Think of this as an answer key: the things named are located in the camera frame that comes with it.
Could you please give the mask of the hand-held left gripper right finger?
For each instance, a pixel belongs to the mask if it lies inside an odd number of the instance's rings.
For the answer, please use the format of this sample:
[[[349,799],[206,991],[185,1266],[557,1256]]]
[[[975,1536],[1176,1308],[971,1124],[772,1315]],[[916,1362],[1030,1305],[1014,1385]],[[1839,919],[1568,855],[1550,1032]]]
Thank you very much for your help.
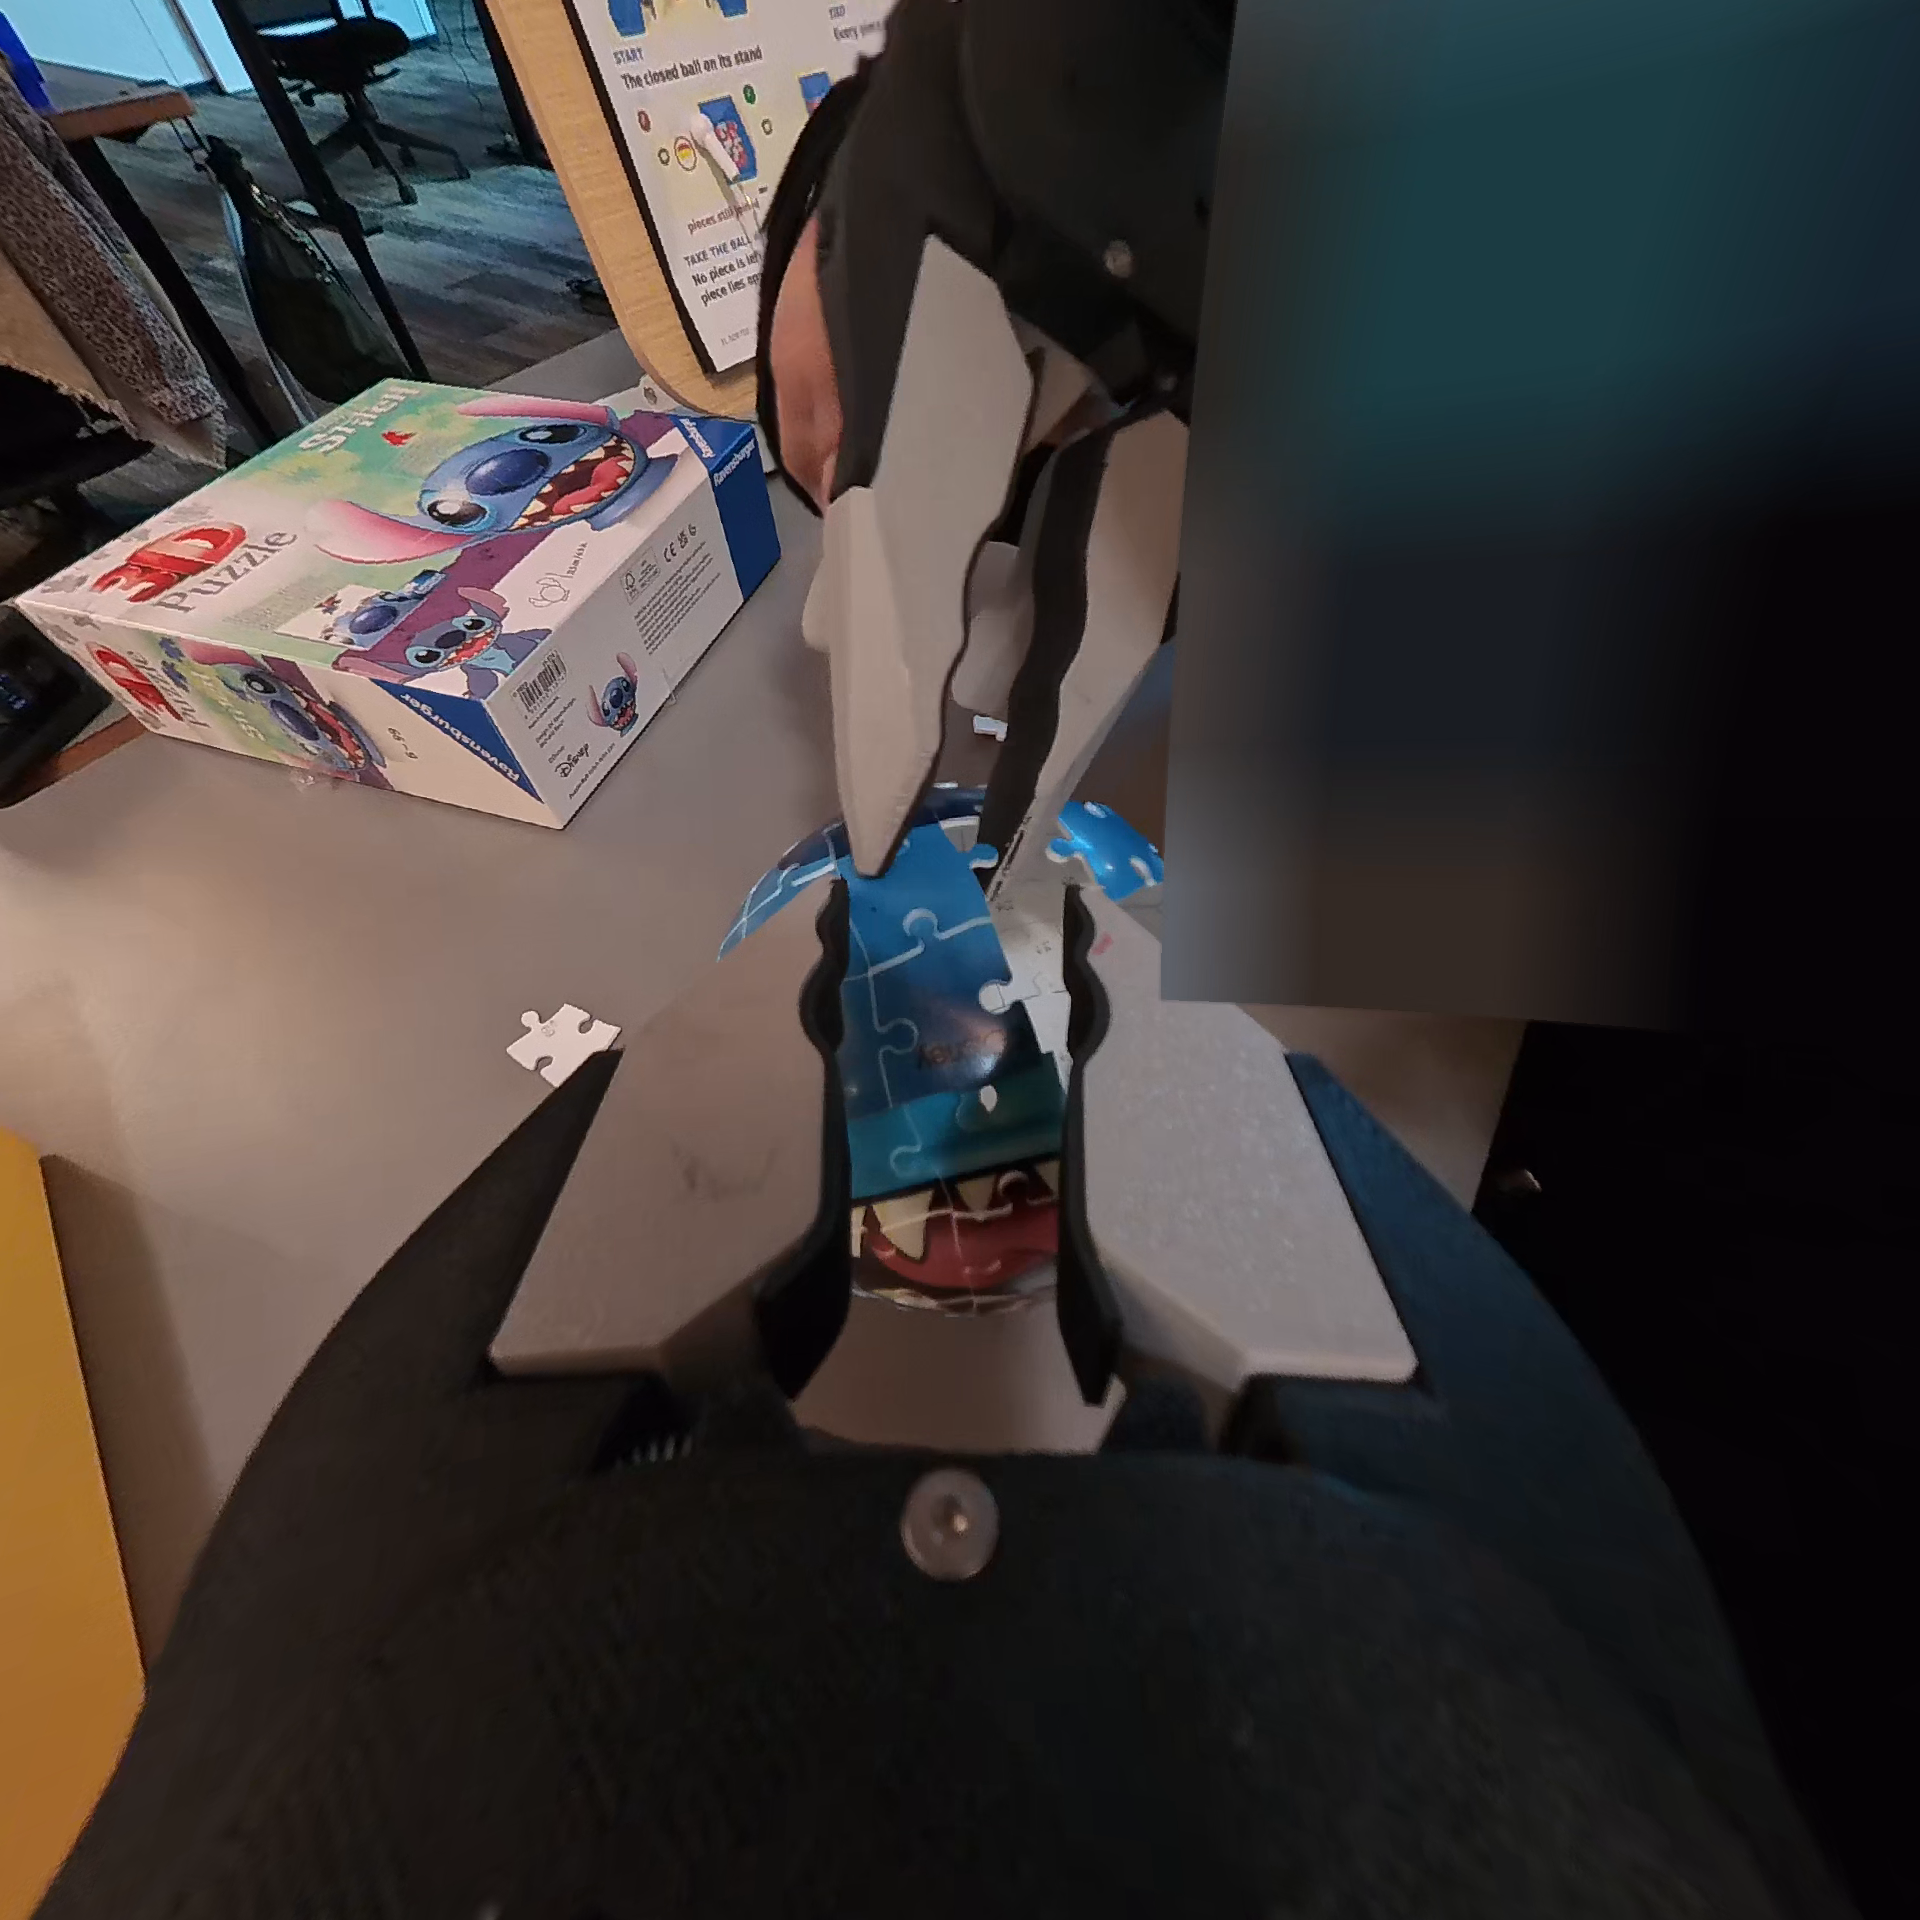
[[[1163,999],[1159,944],[1061,902],[1068,1104],[1058,1315],[1076,1383],[1402,1385],[1417,1370],[1290,1056],[1227,1003]]]

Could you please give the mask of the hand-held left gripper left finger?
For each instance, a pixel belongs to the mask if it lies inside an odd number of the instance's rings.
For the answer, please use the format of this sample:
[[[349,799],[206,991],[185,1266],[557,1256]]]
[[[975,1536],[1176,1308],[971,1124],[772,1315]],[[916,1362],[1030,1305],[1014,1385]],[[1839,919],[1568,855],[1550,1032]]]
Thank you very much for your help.
[[[807,881],[591,1059],[605,1088],[491,1338],[504,1374],[799,1397],[851,1305],[849,956],[848,883]]]

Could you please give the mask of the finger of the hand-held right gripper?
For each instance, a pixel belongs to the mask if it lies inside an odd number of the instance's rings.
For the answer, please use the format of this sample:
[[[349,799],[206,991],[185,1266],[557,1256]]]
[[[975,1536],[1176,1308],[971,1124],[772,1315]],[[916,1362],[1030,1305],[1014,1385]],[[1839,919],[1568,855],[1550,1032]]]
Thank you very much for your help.
[[[861,878],[889,868],[935,770],[967,584],[1012,490],[1035,385],[996,279],[927,235],[874,477],[823,518],[833,778]]]
[[[1187,424],[1109,422],[1038,467],[1016,540],[975,555],[975,712],[1004,723],[978,813],[989,902],[1044,873],[1063,804],[1168,631]]]

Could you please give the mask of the blue puzzle ball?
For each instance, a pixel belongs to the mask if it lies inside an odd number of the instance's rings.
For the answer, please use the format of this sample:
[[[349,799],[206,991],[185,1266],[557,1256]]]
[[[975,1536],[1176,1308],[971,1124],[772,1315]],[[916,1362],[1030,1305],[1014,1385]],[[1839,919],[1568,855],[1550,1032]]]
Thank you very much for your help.
[[[1061,1116],[1072,1071],[1058,907],[1068,886],[1155,892],[1159,849],[1121,813],[1061,805],[1034,893],[987,900],[985,794],[938,781],[882,875],[841,821],[780,852],[729,951],[814,883],[848,892],[839,988],[851,1289],[899,1310],[1006,1315],[1054,1289]]]

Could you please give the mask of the cartoon print puzzle box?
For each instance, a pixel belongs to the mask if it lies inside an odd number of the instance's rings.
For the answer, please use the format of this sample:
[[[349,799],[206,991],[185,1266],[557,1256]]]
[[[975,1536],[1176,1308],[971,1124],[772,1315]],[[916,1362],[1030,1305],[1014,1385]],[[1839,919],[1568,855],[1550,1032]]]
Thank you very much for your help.
[[[16,605],[156,735],[564,827],[780,559],[639,395],[377,381]]]

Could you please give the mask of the person's right hand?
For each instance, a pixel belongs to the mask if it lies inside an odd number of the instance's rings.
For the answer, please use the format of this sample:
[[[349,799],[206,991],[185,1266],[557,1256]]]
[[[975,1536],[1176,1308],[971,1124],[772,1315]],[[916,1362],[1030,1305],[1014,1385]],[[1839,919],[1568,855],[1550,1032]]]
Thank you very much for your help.
[[[809,211],[780,271],[767,259],[759,289],[769,295],[758,321],[758,412],[780,477],[814,515],[833,490],[844,405],[820,283],[820,217]]]

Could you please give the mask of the wooden instruction board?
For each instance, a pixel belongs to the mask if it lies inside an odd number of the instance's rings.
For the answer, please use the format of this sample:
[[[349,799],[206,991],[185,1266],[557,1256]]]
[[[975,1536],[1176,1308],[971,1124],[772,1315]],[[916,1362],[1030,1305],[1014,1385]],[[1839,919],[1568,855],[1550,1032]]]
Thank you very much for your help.
[[[590,262],[669,407],[755,413],[761,228],[892,1],[490,1]]]

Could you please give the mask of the black bag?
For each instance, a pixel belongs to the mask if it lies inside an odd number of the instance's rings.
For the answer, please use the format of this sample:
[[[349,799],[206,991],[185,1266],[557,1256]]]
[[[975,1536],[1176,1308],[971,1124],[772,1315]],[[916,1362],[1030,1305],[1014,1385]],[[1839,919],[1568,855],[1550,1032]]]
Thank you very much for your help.
[[[240,151],[204,135],[202,171],[215,184],[227,248],[251,328],[296,420],[315,420],[405,361],[324,248],[254,180]]]

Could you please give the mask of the black office chair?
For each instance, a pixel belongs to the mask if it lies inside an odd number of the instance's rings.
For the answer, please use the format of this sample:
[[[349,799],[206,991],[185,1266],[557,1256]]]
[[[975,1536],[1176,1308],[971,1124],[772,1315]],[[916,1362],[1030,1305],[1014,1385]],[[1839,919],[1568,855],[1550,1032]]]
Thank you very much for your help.
[[[326,1],[320,11],[276,27],[270,41],[277,77],[299,106],[315,106],[324,96],[342,104],[342,121],[313,139],[324,167],[358,151],[395,184],[405,206],[419,202],[413,184],[419,153],[448,159],[456,180],[471,177],[454,144],[395,126],[374,108],[371,87],[394,77],[409,38],[371,3]]]

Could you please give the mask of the yellow panel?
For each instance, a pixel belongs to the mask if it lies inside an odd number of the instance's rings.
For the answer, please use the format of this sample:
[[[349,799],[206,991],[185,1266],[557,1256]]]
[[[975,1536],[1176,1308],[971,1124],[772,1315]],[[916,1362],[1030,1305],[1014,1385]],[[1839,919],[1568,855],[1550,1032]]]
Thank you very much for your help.
[[[83,1832],[146,1673],[40,1156],[1,1134],[1,1913]]]

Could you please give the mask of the speckled hanging cloth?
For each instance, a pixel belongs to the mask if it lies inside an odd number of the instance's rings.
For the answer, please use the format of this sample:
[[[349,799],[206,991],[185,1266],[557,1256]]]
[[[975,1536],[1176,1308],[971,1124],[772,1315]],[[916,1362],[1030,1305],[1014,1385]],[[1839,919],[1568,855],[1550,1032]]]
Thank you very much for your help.
[[[227,453],[224,399],[167,295],[65,141],[1,73],[4,366],[200,467]]]

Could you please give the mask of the wooden side desk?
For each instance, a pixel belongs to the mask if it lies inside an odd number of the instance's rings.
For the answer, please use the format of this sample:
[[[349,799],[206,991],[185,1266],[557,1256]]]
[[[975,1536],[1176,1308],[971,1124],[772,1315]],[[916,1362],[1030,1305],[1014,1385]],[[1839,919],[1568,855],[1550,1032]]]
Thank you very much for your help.
[[[187,123],[192,98],[162,81],[127,81],[71,66],[48,66],[44,118],[67,146],[88,139],[135,141],[162,126]]]

